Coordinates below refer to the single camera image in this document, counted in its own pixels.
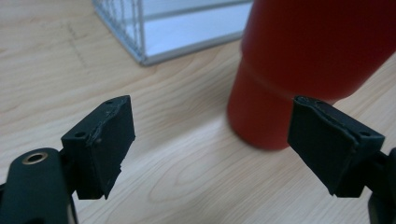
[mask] wood grain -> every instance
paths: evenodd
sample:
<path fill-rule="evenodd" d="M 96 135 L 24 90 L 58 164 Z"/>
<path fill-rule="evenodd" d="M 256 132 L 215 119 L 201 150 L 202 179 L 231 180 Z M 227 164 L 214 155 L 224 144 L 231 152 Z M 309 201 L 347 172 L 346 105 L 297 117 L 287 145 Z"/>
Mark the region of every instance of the wood grain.
<path fill-rule="evenodd" d="M 230 130 L 239 42 L 141 67 L 88 0 L 0 1 L 0 181 L 23 152 L 61 136 L 106 99 L 132 97 L 137 138 L 109 199 L 79 201 L 80 223 L 369 223 L 366 190 L 337 199 L 288 148 Z M 335 106 L 396 146 L 396 55 Z"/>

